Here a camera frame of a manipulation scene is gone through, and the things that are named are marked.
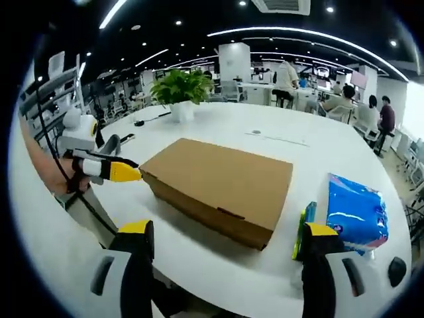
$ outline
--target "air vent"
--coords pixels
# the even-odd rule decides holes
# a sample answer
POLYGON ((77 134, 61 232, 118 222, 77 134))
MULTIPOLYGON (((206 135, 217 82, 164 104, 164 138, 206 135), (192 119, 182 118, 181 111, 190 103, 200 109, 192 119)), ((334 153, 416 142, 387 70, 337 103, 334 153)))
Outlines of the air vent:
POLYGON ((311 0, 252 0, 262 13, 309 15, 311 0))

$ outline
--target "green plant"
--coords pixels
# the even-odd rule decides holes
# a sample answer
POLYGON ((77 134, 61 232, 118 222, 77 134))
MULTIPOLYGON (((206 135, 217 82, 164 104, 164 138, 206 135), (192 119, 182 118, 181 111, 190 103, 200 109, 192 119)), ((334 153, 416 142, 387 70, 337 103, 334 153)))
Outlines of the green plant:
POLYGON ((155 81, 150 90, 153 98, 161 104, 175 104, 192 101, 199 105, 207 97, 207 90, 213 82, 200 71, 185 73, 172 70, 166 77, 155 81))

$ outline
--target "potted plant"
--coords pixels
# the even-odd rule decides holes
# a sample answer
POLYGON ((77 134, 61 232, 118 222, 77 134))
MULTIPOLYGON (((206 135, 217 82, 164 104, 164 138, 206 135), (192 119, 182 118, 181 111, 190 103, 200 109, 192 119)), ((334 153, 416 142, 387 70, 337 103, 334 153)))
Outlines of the potted plant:
POLYGON ((193 120, 193 104, 199 105, 207 97, 212 81, 200 71, 186 73, 172 70, 164 78, 155 81, 150 90, 152 97, 163 105, 169 105, 172 118, 178 123, 193 120))

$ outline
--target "hand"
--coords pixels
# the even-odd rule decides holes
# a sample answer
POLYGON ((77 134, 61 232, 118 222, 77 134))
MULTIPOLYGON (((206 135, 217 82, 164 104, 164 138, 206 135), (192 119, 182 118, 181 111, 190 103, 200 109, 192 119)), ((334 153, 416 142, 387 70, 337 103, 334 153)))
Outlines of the hand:
MULTIPOLYGON (((69 179, 72 179, 75 174, 74 169, 72 169, 72 159, 60 158, 59 162, 69 179)), ((53 158, 48 161, 45 167, 45 175, 42 177, 42 179, 46 184, 46 187, 57 195, 63 195, 68 192, 68 184, 66 183, 66 179, 59 170, 59 167, 53 158)), ((79 190, 82 192, 87 191, 89 182, 89 177, 84 177, 79 182, 79 190)))

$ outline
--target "white flower pot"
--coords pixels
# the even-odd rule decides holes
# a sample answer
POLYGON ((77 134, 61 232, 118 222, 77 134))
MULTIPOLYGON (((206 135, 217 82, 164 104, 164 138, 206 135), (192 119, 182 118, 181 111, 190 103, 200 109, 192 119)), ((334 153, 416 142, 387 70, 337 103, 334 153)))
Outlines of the white flower pot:
POLYGON ((176 123, 188 123, 194 119, 194 103, 182 101, 170 105, 172 120, 176 123))

